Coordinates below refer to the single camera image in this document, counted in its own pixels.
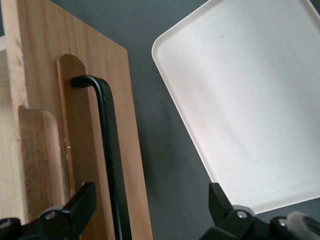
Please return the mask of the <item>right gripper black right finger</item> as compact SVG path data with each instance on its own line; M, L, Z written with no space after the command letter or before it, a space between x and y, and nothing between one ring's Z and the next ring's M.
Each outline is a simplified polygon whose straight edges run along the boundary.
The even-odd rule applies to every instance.
M270 227L248 207L233 206L219 183L208 187L208 207L214 226L203 240L269 240Z

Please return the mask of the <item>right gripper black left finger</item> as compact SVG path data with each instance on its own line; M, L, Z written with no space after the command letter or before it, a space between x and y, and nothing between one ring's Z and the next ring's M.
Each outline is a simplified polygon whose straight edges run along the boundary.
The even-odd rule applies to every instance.
M37 219L40 240L78 240L97 209L96 185L84 183L60 209L50 209Z

